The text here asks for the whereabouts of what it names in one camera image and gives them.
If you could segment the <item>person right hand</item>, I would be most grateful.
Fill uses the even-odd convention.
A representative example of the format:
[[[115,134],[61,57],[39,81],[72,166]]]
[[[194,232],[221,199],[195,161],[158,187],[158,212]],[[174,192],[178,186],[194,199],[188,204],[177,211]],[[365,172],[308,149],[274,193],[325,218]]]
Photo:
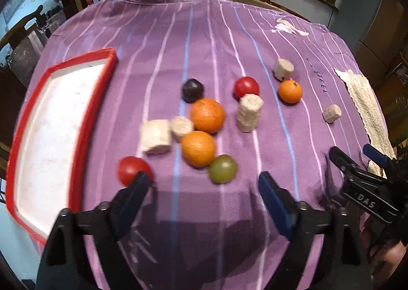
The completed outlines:
[[[360,239],[368,249],[368,260],[372,268],[371,279],[374,289],[380,289],[397,270],[407,253],[407,246],[394,239],[386,244],[372,246],[377,239],[377,231],[382,226],[380,222],[368,217],[364,222]]]

